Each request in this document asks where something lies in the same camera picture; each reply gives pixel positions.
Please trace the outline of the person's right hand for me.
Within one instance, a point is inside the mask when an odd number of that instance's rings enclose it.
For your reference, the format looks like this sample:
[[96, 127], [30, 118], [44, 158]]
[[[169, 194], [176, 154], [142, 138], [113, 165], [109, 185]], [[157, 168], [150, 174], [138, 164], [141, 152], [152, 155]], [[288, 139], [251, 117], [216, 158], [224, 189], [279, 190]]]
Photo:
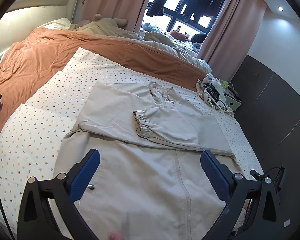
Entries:
[[248, 209], [248, 205], [249, 205], [249, 200], [246, 200], [244, 202], [243, 208], [241, 210], [241, 213], [239, 215], [239, 218], [233, 228], [233, 231], [237, 231], [240, 227], [243, 226], [244, 220], [245, 220], [245, 215], [247, 213], [247, 209]]

